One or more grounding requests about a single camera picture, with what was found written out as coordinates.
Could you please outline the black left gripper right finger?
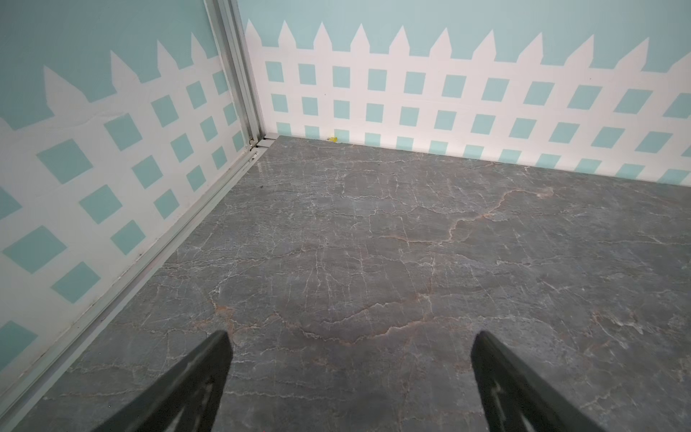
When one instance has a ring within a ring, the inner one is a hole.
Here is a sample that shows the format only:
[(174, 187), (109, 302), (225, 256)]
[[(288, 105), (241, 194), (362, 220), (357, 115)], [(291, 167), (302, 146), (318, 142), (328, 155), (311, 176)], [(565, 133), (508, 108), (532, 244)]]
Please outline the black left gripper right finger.
[(600, 431), (489, 331), (471, 347), (471, 365), (491, 431)]

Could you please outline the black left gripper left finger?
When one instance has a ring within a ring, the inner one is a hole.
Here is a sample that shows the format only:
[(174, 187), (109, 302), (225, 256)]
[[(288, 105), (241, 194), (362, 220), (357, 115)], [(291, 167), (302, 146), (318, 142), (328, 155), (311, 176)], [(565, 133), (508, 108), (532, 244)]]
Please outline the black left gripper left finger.
[(210, 431), (228, 378), (233, 350), (215, 331), (97, 431)]

